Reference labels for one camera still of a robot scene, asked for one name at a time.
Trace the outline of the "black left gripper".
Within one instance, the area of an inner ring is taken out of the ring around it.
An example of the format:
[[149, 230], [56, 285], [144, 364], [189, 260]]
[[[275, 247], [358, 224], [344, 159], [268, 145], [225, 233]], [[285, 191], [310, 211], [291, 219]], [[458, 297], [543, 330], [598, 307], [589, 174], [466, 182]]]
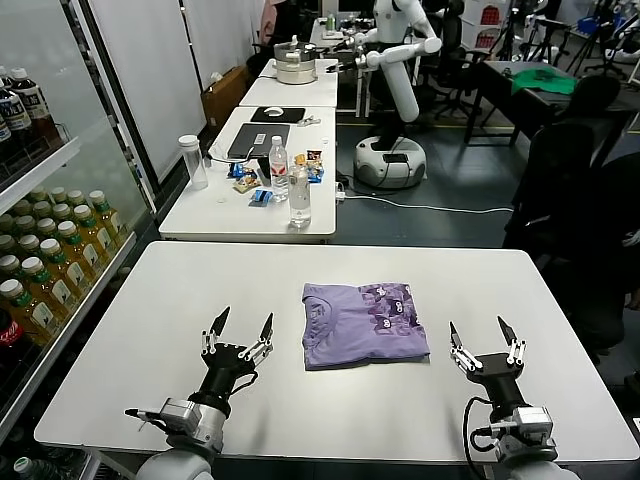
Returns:
[[272, 352], [273, 314], [270, 314], [258, 339], [248, 347], [218, 343], [230, 313], [227, 306], [201, 334], [201, 359], [207, 373], [199, 391], [228, 400], [258, 378], [257, 366]]

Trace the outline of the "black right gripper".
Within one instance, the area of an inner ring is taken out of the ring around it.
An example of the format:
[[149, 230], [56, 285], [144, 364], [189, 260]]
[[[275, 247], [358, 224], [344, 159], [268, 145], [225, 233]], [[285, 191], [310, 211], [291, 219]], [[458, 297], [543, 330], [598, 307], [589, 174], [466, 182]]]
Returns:
[[508, 353], [484, 354], [476, 358], [466, 349], [454, 323], [450, 322], [450, 358], [463, 373], [469, 373], [469, 381], [485, 389], [493, 413], [512, 413], [516, 408], [529, 406], [517, 384], [524, 369], [527, 343], [517, 337], [501, 316], [497, 320]]

